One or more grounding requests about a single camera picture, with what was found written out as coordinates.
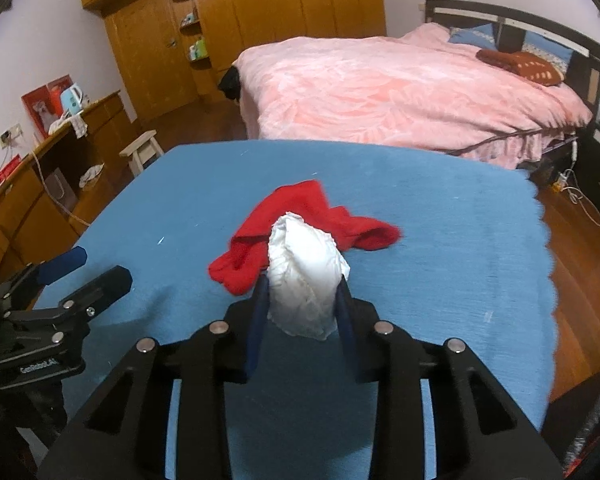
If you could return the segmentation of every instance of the brown pillow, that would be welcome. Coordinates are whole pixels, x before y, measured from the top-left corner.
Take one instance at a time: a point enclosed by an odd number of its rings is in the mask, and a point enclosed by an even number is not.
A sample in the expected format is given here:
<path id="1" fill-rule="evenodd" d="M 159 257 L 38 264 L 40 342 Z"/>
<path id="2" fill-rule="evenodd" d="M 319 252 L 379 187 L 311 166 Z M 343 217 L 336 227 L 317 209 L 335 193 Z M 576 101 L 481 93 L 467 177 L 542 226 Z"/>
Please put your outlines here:
<path id="1" fill-rule="evenodd" d="M 507 54 L 484 48 L 479 50 L 475 57 L 491 66 L 503 68 L 544 86 L 555 86 L 564 81 L 564 74 L 555 66 L 530 52 Z"/>

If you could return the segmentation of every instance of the wooden desk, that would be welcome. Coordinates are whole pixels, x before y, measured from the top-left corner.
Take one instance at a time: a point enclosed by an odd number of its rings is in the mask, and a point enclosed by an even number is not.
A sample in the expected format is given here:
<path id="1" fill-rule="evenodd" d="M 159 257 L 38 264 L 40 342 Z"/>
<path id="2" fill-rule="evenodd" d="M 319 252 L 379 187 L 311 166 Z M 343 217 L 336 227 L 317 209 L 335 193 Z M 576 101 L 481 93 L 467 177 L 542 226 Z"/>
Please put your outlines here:
<path id="1" fill-rule="evenodd" d="M 75 244 L 86 227 L 47 195 L 42 179 L 57 168 L 78 198 L 73 213 L 92 222 L 128 184 L 132 175 L 119 152 L 136 137 L 118 92 L 91 104 L 82 114 L 87 135 L 75 137 L 70 123 L 35 150 L 42 177 L 29 153 L 0 186 L 0 283 L 29 262 L 49 260 Z M 100 176 L 84 189 L 80 177 L 96 164 Z"/>

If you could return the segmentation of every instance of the bed headboard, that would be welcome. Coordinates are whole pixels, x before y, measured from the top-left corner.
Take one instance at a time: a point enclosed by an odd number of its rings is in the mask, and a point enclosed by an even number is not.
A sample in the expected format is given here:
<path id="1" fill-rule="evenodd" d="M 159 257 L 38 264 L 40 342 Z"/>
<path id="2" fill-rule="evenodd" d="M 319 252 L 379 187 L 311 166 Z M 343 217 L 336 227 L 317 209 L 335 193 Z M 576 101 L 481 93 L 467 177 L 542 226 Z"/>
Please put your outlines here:
<path id="1" fill-rule="evenodd" d="M 427 0 L 425 19 L 427 23 L 459 28 L 493 23 L 496 45 L 501 52 L 522 50 L 528 30 L 573 49 L 565 83 L 597 117 L 600 106 L 600 44 L 597 41 L 560 23 L 522 10 L 478 2 Z"/>

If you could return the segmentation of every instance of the silver rivet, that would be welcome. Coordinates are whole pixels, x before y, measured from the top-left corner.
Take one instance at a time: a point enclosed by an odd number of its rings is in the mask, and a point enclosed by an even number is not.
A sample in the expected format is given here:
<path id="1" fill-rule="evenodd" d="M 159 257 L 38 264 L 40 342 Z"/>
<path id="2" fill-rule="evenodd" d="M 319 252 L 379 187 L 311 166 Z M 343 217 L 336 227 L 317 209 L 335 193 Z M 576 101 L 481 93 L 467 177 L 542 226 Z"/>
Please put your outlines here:
<path id="1" fill-rule="evenodd" d="M 374 325 L 374 330 L 382 335 L 389 335 L 394 331 L 394 326 L 388 321 L 378 321 Z"/>
<path id="2" fill-rule="evenodd" d="M 143 337 L 136 343 L 136 349 L 143 354 L 150 352 L 155 348 L 155 341 L 150 337 Z"/>
<path id="3" fill-rule="evenodd" d="M 229 330 L 229 324 L 226 321 L 214 321 L 209 325 L 209 331 L 212 334 L 220 335 Z"/>
<path id="4" fill-rule="evenodd" d="M 466 350 L 466 345 L 462 339 L 452 338 L 446 342 L 446 346 L 449 348 L 449 350 L 455 352 L 456 354 L 462 353 L 464 350 Z"/>

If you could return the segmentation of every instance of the white stool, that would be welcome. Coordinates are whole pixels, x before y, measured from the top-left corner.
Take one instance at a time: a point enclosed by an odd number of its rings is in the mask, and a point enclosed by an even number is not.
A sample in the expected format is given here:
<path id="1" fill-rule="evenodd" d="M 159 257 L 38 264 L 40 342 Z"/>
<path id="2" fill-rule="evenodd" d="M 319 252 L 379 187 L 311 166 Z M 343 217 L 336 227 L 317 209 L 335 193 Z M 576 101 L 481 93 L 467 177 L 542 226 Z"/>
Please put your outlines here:
<path id="1" fill-rule="evenodd" d="M 152 158 L 152 156 L 160 157 L 164 155 L 164 151 L 154 139 L 156 130 L 145 132 L 124 150 L 120 152 L 120 156 L 130 156 L 129 168 L 134 177 L 144 171 L 144 164 Z"/>

